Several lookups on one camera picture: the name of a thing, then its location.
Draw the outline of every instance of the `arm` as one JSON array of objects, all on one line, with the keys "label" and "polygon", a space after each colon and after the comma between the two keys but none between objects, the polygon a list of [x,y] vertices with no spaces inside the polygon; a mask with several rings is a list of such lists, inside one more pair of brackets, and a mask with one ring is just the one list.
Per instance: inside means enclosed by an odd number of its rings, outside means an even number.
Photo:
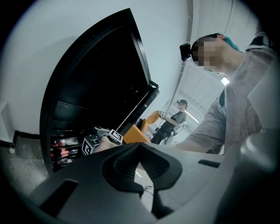
[{"label": "arm", "polygon": [[207,152],[215,145],[224,144],[226,118],[219,98],[211,105],[201,124],[176,148],[194,152]]},{"label": "arm", "polygon": [[178,125],[177,121],[175,121],[175,120],[173,120],[173,119],[171,119],[169,117],[164,117],[163,120],[165,120],[165,121],[167,121],[167,122],[169,122],[169,123],[171,123],[173,125]]}]

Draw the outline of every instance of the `open door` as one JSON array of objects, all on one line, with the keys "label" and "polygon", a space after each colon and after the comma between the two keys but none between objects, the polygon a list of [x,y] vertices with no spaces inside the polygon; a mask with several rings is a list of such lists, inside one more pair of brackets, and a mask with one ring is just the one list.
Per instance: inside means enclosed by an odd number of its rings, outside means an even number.
[{"label": "open door", "polygon": [[62,56],[45,91],[40,135],[49,173],[53,131],[78,138],[101,126],[123,135],[158,94],[130,9],[90,27]]}]

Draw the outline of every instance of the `ceiling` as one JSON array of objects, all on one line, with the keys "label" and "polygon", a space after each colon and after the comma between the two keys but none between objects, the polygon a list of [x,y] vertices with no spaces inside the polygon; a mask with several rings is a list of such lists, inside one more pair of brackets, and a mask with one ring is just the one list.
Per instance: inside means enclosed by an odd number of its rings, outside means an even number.
[{"label": "ceiling", "polygon": [[[250,10],[236,0],[199,0],[193,2],[193,24],[191,43],[201,36],[210,33],[224,33],[245,51],[255,36],[257,19]],[[187,111],[199,122],[202,122],[211,104],[220,96],[224,85],[218,76],[194,66],[187,61],[179,83],[170,113],[175,114],[175,102],[185,99],[188,102]],[[188,131],[193,131],[199,123],[187,115]]]}]

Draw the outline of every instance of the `white wall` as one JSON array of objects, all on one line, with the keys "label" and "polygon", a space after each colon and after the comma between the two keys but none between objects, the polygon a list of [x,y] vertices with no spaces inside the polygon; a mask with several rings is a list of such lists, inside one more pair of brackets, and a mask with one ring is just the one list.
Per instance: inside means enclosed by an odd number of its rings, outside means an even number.
[{"label": "white wall", "polygon": [[14,130],[39,133],[42,99],[61,56],[93,24],[129,7],[161,91],[145,114],[164,105],[175,89],[179,46],[187,37],[186,0],[39,0],[15,26],[3,52],[0,97],[9,103]]}]

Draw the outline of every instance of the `person in black shirt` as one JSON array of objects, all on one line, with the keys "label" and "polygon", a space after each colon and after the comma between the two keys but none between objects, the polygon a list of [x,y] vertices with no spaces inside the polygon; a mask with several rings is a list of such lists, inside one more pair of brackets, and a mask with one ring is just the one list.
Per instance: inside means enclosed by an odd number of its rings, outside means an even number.
[{"label": "person in black shirt", "polygon": [[152,138],[151,142],[155,144],[159,144],[163,139],[167,138],[171,135],[173,128],[186,121],[186,109],[188,106],[188,102],[186,100],[178,100],[178,109],[180,110],[178,113],[173,115],[171,118],[164,117],[165,123],[160,127],[158,132]]}]

